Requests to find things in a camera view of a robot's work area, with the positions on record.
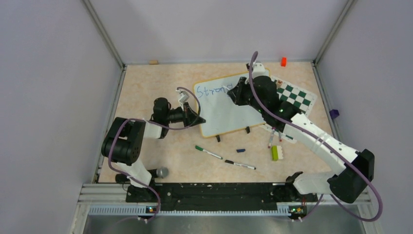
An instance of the green marker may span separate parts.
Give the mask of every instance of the green marker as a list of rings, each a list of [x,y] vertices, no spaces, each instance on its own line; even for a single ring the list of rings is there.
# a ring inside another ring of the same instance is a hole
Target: green marker
[[[218,156],[218,155],[216,155],[216,154],[214,154],[214,153],[211,153],[211,152],[208,151],[208,150],[204,150],[203,148],[201,148],[201,147],[199,147],[199,146],[197,146],[197,145],[195,145],[195,149],[197,149],[197,150],[199,150],[199,151],[204,151],[205,153],[207,153],[207,154],[209,154],[209,155],[212,155],[212,156],[214,156],[214,157],[217,157],[217,158],[219,158],[219,159],[224,159],[223,157]]]

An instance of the chess board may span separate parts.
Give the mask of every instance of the chess board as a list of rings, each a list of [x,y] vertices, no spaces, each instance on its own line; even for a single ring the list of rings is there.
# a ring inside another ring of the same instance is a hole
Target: chess board
[[[280,78],[272,76],[271,79],[281,81],[281,86],[277,89],[277,93],[278,93],[278,96],[280,97],[280,100],[288,101],[291,104],[295,105],[300,110],[302,110],[305,116],[308,117],[311,110],[313,109],[314,103],[317,100],[317,95],[311,93],[308,90],[300,88],[288,81],[282,80]],[[261,125],[261,127],[271,132],[270,125],[264,124],[264,125]],[[292,136],[288,136],[285,134],[282,134],[282,139],[287,140],[288,142],[291,142],[291,143],[297,142],[297,140],[295,140]]]

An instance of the cable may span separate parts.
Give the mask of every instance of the cable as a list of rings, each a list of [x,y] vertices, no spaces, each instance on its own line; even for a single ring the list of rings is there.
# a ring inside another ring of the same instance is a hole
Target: cable
[[[196,97],[196,95],[195,95],[193,92],[191,92],[191,90],[189,90],[189,89],[187,89],[187,88],[185,88],[185,87],[177,87],[176,89],[177,89],[177,90],[178,90],[178,89],[183,89],[183,90],[187,91],[188,93],[190,93],[190,94],[195,98],[196,102],[198,103],[198,114],[197,114],[197,117],[195,118],[195,120],[194,120],[190,125],[188,125],[188,126],[186,126],[186,127],[183,127],[183,128],[170,128],[170,127],[168,127],[168,126],[164,126],[164,125],[162,125],[162,124],[155,123],[155,122],[153,122],[153,121],[145,121],[145,120],[142,120],[142,119],[129,118],[129,119],[125,120],[125,121],[120,125],[120,127],[119,127],[119,129],[118,129],[118,131],[117,131],[117,133],[116,133],[116,135],[115,135],[115,137],[114,137],[114,140],[113,140],[113,142],[112,142],[112,145],[111,145],[111,148],[110,148],[109,154],[108,154],[108,165],[109,165],[109,168],[110,168],[110,169],[112,169],[112,170],[115,171],[115,172],[122,173],[122,174],[126,175],[129,179],[131,179],[131,180],[133,180],[134,182],[136,182],[136,183],[138,183],[138,184],[140,184],[140,185],[148,188],[149,190],[151,190],[151,191],[156,195],[156,199],[157,199],[156,211],[153,213],[153,216],[147,220],[147,222],[153,220],[153,219],[155,218],[155,216],[159,213],[160,206],[161,206],[161,198],[159,197],[158,193],[157,193],[153,188],[151,188],[150,186],[148,186],[148,185],[142,183],[141,181],[133,178],[130,174],[114,168],[114,167],[112,166],[112,154],[113,154],[114,146],[116,145],[117,139],[119,138],[119,135],[120,135],[121,131],[123,130],[123,128],[125,127],[125,125],[126,125],[129,121],[148,122],[148,123],[155,124],[155,125],[157,125],[157,126],[160,126],[160,127],[162,127],[162,128],[166,128],[166,129],[169,129],[169,130],[183,130],[183,129],[187,129],[187,128],[191,127],[191,126],[195,123],[195,121],[200,117],[200,114],[201,114],[201,105],[200,105],[200,103],[199,103],[198,98]]]
[[[285,123],[285,124],[288,124],[288,125],[296,128],[296,129],[298,129],[298,130],[301,130],[301,131],[307,133],[308,135],[310,135],[311,137],[313,137],[314,139],[317,139],[318,136],[315,135],[314,133],[312,133],[312,132],[310,132],[310,131],[308,131],[308,130],[306,130],[306,129],[304,129],[304,128],[302,128],[302,127],[300,127],[300,126],[298,126],[298,125],[296,125],[296,124],[294,124],[294,123],[290,123],[290,122],[288,122],[288,121],[286,121],[286,120],[284,120],[284,119],[276,116],[275,114],[273,114],[270,110],[268,110],[268,109],[263,105],[263,103],[261,102],[261,100],[258,98],[257,92],[255,92],[254,84],[253,84],[253,81],[252,81],[252,65],[253,65],[253,62],[255,62],[255,60],[257,59],[257,56],[258,56],[258,51],[255,51],[254,54],[252,55],[251,62],[250,62],[250,64],[249,64],[249,69],[248,69],[249,85],[251,86],[252,95],[254,96],[255,100],[258,102],[258,104],[261,106],[261,108],[262,108],[265,112],[267,112],[270,116],[272,116],[272,117],[275,118],[276,120],[281,121],[281,122],[283,122],[283,123]],[[337,150],[335,150],[333,147],[331,147],[331,146],[330,146],[328,143],[326,143],[325,141],[322,141],[322,144],[323,144],[324,146],[326,146],[329,150],[331,150],[334,154],[336,154],[341,160],[343,160],[344,163],[347,164],[347,166],[350,167],[352,170],[354,170],[354,171],[357,173],[357,175],[359,175],[359,176],[364,180],[364,182],[366,182],[366,184],[372,189],[372,191],[373,191],[373,193],[375,194],[375,196],[376,196],[376,198],[377,198],[377,201],[378,201],[378,211],[377,211],[377,214],[376,214],[373,218],[362,218],[362,217],[360,217],[360,216],[357,216],[356,214],[354,214],[353,212],[351,212],[351,211],[348,210],[347,208],[345,208],[333,195],[331,195],[331,197],[334,199],[334,201],[337,202],[337,204],[338,204],[341,208],[343,208],[347,213],[349,213],[351,216],[353,216],[353,217],[355,217],[355,218],[357,218],[357,219],[360,219],[360,220],[365,221],[365,222],[373,222],[373,221],[378,220],[378,219],[380,218],[381,214],[383,213],[383,201],[381,200],[380,194],[378,193],[377,189],[376,189],[376,188],[373,186],[373,184],[363,175],[363,173],[361,173],[355,166],[353,166],[353,165],[352,165],[346,158],[344,158]]]

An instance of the black marker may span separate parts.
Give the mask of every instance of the black marker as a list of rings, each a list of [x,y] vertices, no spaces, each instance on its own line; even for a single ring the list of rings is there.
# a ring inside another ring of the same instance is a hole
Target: black marker
[[[234,165],[237,165],[237,166],[240,166],[240,167],[246,167],[246,168],[249,168],[249,169],[252,169],[252,170],[257,169],[256,167],[248,166],[248,165],[237,163],[237,162],[233,162],[233,161],[230,161],[230,160],[225,160],[225,162],[229,163],[229,164],[234,164]]]

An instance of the wooden table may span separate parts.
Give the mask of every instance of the wooden table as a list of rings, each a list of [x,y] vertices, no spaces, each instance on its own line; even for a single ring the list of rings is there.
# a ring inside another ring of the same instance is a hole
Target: wooden table
[[[315,76],[309,62],[290,62],[286,67],[279,63],[264,63],[271,75],[289,81],[316,94],[317,99],[309,119],[321,129],[331,134],[326,111],[321,101]],[[245,63],[203,63],[168,65],[128,66],[115,116],[144,118],[149,120],[153,101],[164,97],[173,108],[177,102],[177,86],[192,90],[194,83],[208,78],[221,77],[244,72]],[[195,100],[189,99],[196,110]],[[171,124],[182,127],[182,123]],[[329,171],[329,167],[303,144],[281,143],[284,159],[271,161],[267,148],[270,133],[261,127],[251,128],[221,136],[218,143],[215,137],[203,138],[199,126],[183,131],[169,131],[165,139],[145,139],[140,158],[149,169],[165,166],[169,176],[157,179],[162,182],[284,182],[294,172]],[[255,166],[256,170],[224,163],[213,156],[195,149],[199,145],[225,159]],[[236,149],[245,148],[244,153]],[[103,164],[99,182],[114,182],[115,172]]]

